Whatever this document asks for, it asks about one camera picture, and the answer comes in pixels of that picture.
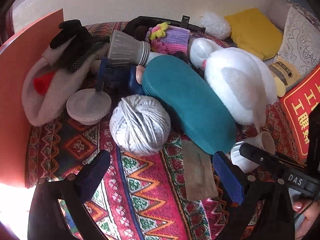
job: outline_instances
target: ball of yarn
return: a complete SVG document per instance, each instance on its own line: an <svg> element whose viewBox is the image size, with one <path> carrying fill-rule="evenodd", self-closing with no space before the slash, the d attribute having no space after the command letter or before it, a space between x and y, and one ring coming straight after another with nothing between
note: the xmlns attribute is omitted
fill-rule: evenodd
<svg viewBox="0 0 320 240"><path fill-rule="evenodd" d="M170 133L170 117L159 101L133 95L122 98L110 119L110 131L116 144L136 155L158 153Z"/></svg>

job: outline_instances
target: red sign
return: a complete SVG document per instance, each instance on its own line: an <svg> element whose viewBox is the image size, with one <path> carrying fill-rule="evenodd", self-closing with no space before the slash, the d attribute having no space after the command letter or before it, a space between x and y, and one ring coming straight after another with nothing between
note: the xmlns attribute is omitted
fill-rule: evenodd
<svg viewBox="0 0 320 240"><path fill-rule="evenodd" d="M320 102L320 65L295 89L280 99L292 126L299 161L305 161L309 148L309 114Z"/></svg>

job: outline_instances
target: yellow pillow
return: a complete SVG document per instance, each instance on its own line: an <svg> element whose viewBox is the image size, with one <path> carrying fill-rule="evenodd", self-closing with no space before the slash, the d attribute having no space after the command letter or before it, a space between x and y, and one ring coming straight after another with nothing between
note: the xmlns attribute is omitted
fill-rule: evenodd
<svg viewBox="0 0 320 240"><path fill-rule="evenodd" d="M274 57L280 49L282 34L259 9L252 8L225 19L231 25L231 38L238 48L261 60Z"/></svg>

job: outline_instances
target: blue gripper pad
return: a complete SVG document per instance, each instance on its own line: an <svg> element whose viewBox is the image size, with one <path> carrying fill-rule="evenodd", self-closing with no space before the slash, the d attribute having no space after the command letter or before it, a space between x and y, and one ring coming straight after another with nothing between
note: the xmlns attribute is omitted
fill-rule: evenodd
<svg viewBox="0 0 320 240"><path fill-rule="evenodd" d="M248 185L244 181L244 173L238 166L233 165L223 152L216 152L213 155L212 164L231 200L241 205L244 200L245 187Z"/></svg>

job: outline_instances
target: sunlight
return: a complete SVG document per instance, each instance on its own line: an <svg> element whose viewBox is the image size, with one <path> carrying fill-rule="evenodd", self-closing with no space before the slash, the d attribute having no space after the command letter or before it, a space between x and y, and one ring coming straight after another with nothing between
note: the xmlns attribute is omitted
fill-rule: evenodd
<svg viewBox="0 0 320 240"><path fill-rule="evenodd" d="M20 240L27 240L29 210L35 189L0 183L0 221L7 224Z"/></svg>

